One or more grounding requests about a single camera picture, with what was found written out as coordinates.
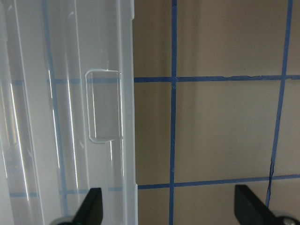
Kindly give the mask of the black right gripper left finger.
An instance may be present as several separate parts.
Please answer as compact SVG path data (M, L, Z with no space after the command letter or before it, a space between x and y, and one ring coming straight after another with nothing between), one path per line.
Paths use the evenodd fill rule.
M75 214L71 225L101 225L103 221L103 199L100 187L89 190Z

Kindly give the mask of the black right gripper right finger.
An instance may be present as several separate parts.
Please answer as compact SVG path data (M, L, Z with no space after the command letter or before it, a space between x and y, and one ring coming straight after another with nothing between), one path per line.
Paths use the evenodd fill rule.
M235 185L234 215L240 225L283 225L247 185Z

